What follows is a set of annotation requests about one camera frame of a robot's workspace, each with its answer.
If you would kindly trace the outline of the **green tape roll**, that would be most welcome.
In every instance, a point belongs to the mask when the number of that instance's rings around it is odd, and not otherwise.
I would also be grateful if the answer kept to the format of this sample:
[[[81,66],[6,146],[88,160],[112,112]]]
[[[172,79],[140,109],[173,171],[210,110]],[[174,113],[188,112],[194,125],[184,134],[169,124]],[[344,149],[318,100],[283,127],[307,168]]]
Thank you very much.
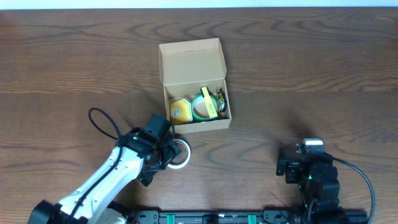
[[[192,116],[194,121],[202,122],[202,121],[213,121],[219,119],[218,114],[216,116],[210,117],[208,114],[204,97],[202,95],[198,95],[194,97],[191,102],[192,106]]]

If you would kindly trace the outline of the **yellow sticky note pad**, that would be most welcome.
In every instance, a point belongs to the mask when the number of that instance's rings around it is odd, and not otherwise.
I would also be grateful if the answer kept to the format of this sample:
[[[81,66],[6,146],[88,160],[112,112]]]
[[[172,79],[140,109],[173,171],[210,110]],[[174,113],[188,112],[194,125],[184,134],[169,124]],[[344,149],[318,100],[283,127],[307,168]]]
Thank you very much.
[[[170,119],[173,125],[185,124],[193,121],[192,103],[183,98],[170,104]]]

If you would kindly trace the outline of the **cardboard box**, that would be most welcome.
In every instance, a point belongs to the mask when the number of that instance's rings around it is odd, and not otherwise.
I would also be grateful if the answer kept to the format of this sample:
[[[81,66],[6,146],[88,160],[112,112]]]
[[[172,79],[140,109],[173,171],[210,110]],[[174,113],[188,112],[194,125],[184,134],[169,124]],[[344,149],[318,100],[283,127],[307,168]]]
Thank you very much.
[[[213,121],[192,121],[175,126],[178,134],[227,129],[232,122],[226,85],[226,64],[221,42],[218,38],[174,42],[159,45],[159,73],[164,89],[165,112],[170,119],[170,104],[183,98],[191,102],[201,95],[200,89],[208,88],[216,98],[220,86],[226,97],[224,113]]]

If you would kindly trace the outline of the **yellow highlighter marker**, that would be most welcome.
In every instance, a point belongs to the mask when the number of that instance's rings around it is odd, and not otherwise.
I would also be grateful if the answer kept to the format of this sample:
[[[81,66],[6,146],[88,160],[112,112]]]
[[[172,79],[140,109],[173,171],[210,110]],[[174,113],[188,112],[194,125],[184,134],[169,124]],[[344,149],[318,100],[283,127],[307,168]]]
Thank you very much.
[[[201,93],[202,93],[202,96],[204,99],[204,103],[205,103],[209,118],[210,119],[218,119],[218,113],[217,113],[216,107],[213,103],[213,99],[208,92],[208,88],[206,86],[202,87]]]

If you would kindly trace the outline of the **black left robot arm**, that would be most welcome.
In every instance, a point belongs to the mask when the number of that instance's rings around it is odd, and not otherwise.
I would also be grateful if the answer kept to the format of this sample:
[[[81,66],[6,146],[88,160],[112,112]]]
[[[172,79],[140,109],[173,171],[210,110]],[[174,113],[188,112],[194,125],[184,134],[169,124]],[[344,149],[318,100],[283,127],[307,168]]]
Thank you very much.
[[[120,136],[104,164],[74,192],[56,204],[36,205],[28,222],[96,223],[128,183],[137,179],[148,186],[180,154],[173,138],[172,123],[152,115],[143,128]]]

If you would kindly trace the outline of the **white tape roll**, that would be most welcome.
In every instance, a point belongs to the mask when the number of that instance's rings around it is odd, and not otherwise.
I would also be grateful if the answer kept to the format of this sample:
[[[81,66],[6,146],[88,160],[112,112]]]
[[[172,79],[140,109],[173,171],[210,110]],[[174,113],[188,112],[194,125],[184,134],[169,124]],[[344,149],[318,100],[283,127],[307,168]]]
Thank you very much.
[[[191,151],[191,148],[190,148],[189,144],[186,141],[182,140],[182,139],[174,139],[173,142],[177,146],[182,146],[185,149],[186,156],[185,156],[185,159],[182,162],[179,162],[179,163],[171,162],[170,164],[167,165],[167,167],[170,168],[170,169],[182,169],[188,164],[188,162],[189,162],[189,160],[191,158],[192,151]]]

